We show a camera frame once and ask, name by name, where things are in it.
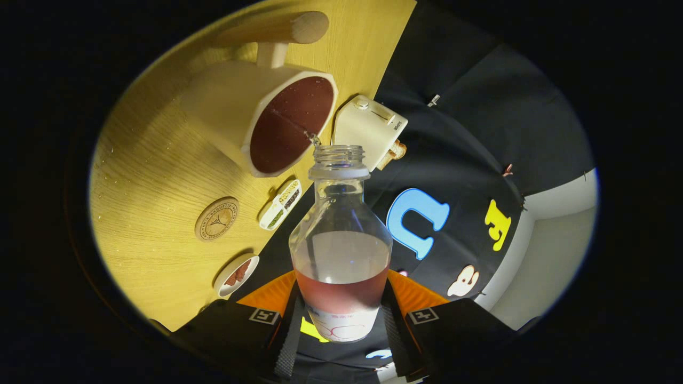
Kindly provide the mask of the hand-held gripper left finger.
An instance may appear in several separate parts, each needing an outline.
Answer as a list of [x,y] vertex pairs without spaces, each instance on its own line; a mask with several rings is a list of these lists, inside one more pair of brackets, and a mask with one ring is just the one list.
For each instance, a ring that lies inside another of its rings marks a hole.
[[303,316],[303,297],[290,271],[240,300],[214,300],[169,337],[245,382],[288,383]]

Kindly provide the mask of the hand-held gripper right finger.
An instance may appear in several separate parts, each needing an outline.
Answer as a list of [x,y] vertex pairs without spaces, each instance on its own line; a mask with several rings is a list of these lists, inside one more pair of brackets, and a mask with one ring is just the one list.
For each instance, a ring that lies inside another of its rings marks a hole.
[[381,309],[396,373],[408,381],[485,382],[522,334],[471,299],[449,301],[393,270]]

